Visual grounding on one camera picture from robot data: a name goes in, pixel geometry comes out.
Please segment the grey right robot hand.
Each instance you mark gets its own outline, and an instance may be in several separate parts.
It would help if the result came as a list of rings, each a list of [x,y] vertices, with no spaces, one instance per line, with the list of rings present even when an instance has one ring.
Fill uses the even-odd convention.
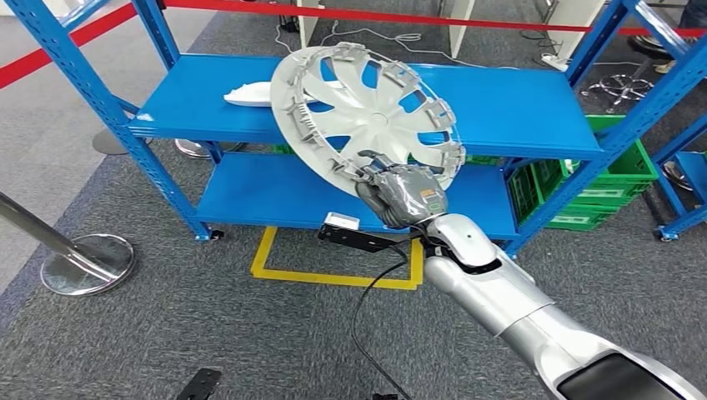
[[[370,163],[361,167],[355,192],[386,227],[408,228],[447,212],[446,193],[428,167],[396,163],[373,150],[358,155]]]

